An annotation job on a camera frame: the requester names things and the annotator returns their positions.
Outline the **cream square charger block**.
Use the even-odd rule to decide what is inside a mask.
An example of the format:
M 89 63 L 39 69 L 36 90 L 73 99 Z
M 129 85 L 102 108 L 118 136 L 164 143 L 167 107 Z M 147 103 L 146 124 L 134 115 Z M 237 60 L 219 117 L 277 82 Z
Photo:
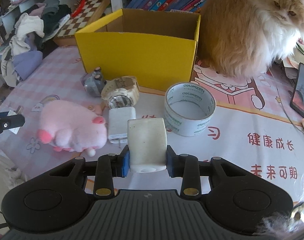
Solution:
M 131 119 L 127 135 L 131 172 L 166 169 L 167 132 L 163 118 Z

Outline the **white power adapter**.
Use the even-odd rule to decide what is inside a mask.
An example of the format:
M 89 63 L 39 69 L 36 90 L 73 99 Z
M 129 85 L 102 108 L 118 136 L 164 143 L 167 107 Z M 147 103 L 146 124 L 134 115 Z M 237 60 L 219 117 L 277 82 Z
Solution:
M 134 107 L 113 108 L 109 110 L 108 141 L 112 144 L 128 142 L 128 121 L 136 119 Z

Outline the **pink plush pig toy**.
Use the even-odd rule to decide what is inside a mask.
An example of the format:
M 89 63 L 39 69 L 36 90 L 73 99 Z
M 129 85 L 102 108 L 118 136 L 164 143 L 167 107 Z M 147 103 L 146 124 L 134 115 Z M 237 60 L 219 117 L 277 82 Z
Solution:
M 86 152 L 92 157 L 108 139 L 101 105 L 86 108 L 74 102 L 55 100 L 40 113 L 37 136 L 56 152 Z

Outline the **cream wrist watch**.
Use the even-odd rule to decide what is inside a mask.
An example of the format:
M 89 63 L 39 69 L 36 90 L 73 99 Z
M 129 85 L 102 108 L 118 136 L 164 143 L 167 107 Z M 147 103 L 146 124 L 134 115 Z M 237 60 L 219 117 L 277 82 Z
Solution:
M 134 107 L 140 98 L 136 77 L 122 76 L 107 82 L 101 97 L 109 109 Z

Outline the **pink checkered tablecloth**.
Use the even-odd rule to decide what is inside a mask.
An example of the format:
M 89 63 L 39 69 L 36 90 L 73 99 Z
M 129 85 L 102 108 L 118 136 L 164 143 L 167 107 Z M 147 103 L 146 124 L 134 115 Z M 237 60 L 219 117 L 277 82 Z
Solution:
M 58 48 L 17 86 L 0 106 L 1 112 L 20 109 L 26 122 L 17 133 L 0 135 L 0 154 L 7 156 L 27 178 L 33 178 L 71 158 L 55 152 L 36 136 L 40 111 L 53 100 L 85 107 L 99 102 L 81 85 L 84 67 L 76 47 Z M 214 93 L 217 107 L 206 129 L 195 137 L 167 133 L 168 144 L 178 153 L 209 161 L 220 156 L 287 191 L 294 201 L 303 194 L 304 134 L 301 116 L 290 108 L 292 85 L 283 70 L 249 81 L 230 81 L 213 71 L 196 67 L 196 81 Z

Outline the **pile of clothes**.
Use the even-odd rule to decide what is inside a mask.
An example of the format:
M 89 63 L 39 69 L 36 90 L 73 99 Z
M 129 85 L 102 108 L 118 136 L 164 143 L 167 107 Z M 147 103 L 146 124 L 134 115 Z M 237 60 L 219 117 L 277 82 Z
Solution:
M 16 87 L 40 66 L 45 43 L 59 32 L 71 13 L 71 8 L 59 0 L 44 0 L 15 19 L 0 62 L 0 74 L 7 86 Z

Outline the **yellow cardboard box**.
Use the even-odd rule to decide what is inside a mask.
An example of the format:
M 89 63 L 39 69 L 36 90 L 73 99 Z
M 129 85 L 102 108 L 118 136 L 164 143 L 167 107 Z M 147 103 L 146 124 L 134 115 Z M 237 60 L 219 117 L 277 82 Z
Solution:
M 165 91 L 190 81 L 199 28 L 191 12 L 119 9 L 74 36 L 86 72 L 101 67 L 107 80 L 135 76 L 139 86 Z

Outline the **black smartphone on stand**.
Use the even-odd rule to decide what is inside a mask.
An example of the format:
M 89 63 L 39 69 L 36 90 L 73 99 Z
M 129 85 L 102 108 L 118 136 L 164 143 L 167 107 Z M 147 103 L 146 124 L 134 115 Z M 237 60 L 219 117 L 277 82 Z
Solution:
M 304 64 L 299 63 L 297 80 L 292 92 L 290 107 L 304 118 Z

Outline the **wooden chess board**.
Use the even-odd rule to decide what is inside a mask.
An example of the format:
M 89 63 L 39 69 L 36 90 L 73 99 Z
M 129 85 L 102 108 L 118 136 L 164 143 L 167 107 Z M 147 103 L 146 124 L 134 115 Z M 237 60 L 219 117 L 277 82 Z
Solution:
M 62 46 L 76 46 L 75 33 L 87 25 L 100 19 L 110 0 L 81 0 L 81 8 L 72 13 L 68 20 L 63 20 L 64 25 L 59 29 L 54 42 Z

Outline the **orange fluffy cat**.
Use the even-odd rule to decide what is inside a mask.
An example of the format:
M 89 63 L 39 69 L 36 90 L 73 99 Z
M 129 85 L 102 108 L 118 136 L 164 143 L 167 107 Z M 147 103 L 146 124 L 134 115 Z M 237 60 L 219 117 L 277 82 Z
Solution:
M 304 0 L 206 0 L 198 58 L 229 77 L 254 77 L 304 40 Z

